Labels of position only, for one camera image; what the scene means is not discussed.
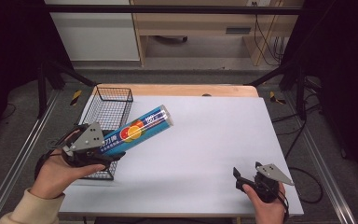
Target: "sleeve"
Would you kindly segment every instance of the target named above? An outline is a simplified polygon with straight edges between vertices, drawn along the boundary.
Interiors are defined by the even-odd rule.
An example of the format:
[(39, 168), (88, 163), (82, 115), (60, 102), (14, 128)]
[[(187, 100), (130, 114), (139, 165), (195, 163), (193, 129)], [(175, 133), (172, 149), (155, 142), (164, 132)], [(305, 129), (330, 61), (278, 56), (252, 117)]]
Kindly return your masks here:
[(0, 219), (0, 224), (58, 224), (58, 212), (64, 197), (64, 195), (61, 195), (51, 200), (41, 199), (31, 194), (27, 189), (14, 211), (5, 214)]

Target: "gray floor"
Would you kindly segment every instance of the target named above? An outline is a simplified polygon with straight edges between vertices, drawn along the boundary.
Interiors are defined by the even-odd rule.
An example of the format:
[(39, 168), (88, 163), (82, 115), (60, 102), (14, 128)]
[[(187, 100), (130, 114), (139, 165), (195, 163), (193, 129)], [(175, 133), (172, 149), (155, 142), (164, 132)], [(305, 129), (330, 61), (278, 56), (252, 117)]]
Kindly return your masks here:
[[(78, 72), (98, 82), (111, 83), (206, 83), (206, 84), (242, 84), (263, 76), (274, 66), (251, 66), (249, 55), (244, 49), (240, 38), (207, 38), (190, 37), (188, 42), (182, 43), (176, 40), (152, 38), (147, 53), (146, 64), (140, 67), (136, 63), (76, 63)], [(68, 83), (61, 93), (58, 107), (67, 105), (75, 91), (75, 81), (66, 78)], [(293, 94), (280, 92), (277, 83), (280, 77), (276, 77), (258, 88), (260, 97), (266, 101), (268, 112), (272, 119), (290, 115), (293, 113), (289, 104), (282, 105), (271, 102), (269, 94), (273, 91), (277, 99), (289, 101)], [(81, 110), (85, 99), (80, 99), (77, 107), (71, 110)], [(0, 186), (4, 181), (11, 164), (16, 159), (22, 145), (32, 130), (37, 115), (37, 86), (36, 82), (30, 82), (14, 90), (8, 98), (10, 105), (4, 116), (14, 113), (0, 122)], [(308, 99), (307, 106), (318, 104), (316, 97)], [(52, 135), (60, 135), (65, 130), (62, 126), (71, 126), (74, 118), (68, 115), (68, 110), (56, 108), (56, 116), (66, 116), (67, 123), (54, 123), (46, 127), (39, 138), (47, 139)], [(298, 129), (296, 119), (274, 124), (283, 153), (287, 152), (294, 141), (296, 134), (290, 133)], [(324, 161), (332, 173), (339, 190), (345, 198), (354, 218), (358, 223), (358, 165), (354, 161), (343, 160), (340, 156), (339, 145), (331, 132), (323, 114), (319, 110), (310, 112), (306, 125), (311, 137), (321, 152)], [(305, 142), (304, 134), (298, 139), (294, 150), (287, 162), (289, 166), (302, 168), (321, 179), (310, 156), (310, 150)], [(25, 188), (32, 185), (32, 176), (35, 160), (43, 151), (43, 146), (35, 146), (28, 161), (22, 169), (21, 176), (14, 186), (12, 193), (8, 195), (7, 202), (2, 208), (2, 213), (11, 211), (20, 199)], [(318, 197), (318, 188), (312, 179), (296, 171), (292, 172), (293, 179), (306, 200), (314, 200)], [(291, 223), (340, 223), (337, 212), (331, 203), (332, 195), (324, 190), (323, 199), (316, 204), (302, 203), (305, 215), (292, 217)], [(61, 217), (64, 221), (79, 221), (80, 217)], [(179, 220), (169, 220), (165, 223), (183, 223)], [(252, 219), (245, 219), (243, 223), (253, 223)]]

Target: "white tabletop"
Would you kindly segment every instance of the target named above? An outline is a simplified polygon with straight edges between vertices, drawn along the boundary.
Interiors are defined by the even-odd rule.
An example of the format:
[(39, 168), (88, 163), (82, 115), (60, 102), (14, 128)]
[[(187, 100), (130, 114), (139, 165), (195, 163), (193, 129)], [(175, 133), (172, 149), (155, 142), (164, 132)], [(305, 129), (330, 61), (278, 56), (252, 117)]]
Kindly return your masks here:
[[(128, 121), (165, 105), (174, 126), (127, 151), (114, 181), (78, 180), (61, 213), (128, 217), (248, 217), (233, 167), (253, 180), (255, 162), (290, 178), (264, 100), (255, 97), (136, 96)], [(303, 215), (284, 185), (291, 215)]]

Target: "hand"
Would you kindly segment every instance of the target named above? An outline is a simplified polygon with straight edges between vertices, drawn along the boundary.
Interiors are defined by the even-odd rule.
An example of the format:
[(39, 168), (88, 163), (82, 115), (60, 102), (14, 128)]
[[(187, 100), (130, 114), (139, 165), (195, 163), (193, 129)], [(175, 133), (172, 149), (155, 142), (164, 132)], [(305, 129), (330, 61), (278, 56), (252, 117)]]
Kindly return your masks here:
[(30, 193), (34, 196), (42, 199), (57, 198), (78, 178), (91, 175), (105, 168), (101, 164), (71, 167), (65, 162), (61, 153), (64, 153), (62, 149), (54, 150), (51, 155), (56, 156), (50, 156), (43, 164), (34, 185), (30, 189)]
[[(249, 185), (243, 185), (242, 187), (255, 207), (255, 222), (257, 224), (283, 223), (285, 211), (282, 203), (278, 199), (275, 199), (275, 201), (273, 201), (272, 203), (264, 203), (260, 200), (257, 193), (252, 187), (250, 187)], [(284, 196), (285, 190), (281, 182), (279, 183), (279, 191)]]

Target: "black metal mesh basket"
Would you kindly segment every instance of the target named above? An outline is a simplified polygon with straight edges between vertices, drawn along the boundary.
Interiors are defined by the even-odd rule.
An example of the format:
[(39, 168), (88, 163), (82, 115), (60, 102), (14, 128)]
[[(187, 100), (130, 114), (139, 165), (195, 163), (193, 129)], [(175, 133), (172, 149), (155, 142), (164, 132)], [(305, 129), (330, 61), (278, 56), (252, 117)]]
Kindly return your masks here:
[[(133, 98), (131, 89), (96, 87), (91, 97), (86, 116), (79, 122), (99, 122), (104, 132), (110, 133), (127, 123)], [(113, 180), (117, 161), (111, 163), (109, 169), (84, 177), (85, 179)]]

